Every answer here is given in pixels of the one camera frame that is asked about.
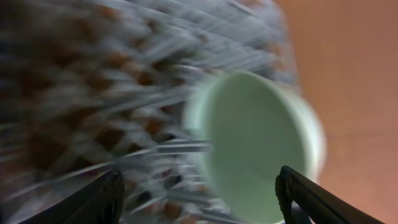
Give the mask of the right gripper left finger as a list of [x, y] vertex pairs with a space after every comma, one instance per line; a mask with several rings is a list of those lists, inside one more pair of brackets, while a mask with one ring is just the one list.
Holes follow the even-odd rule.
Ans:
[[123, 201], [123, 175], [112, 169], [22, 224], [118, 224]]

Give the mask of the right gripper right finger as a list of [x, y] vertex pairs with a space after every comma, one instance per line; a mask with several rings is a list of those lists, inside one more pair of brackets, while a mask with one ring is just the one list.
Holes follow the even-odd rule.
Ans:
[[318, 184], [282, 166], [275, 180], [275, 193], [286, 224], [381, 224]]

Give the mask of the mint green small bowl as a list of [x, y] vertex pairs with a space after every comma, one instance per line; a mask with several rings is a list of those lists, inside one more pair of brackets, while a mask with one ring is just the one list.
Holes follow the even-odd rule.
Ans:
[[281, 223], [275, 179], [289, 166], [317, 181], [326, 137], [310, 104], [290, 85], [248, 72], [200, 81], [186, 102], [183, 126], [209, 152], [192, 160], [215, 195], [248, 223]]

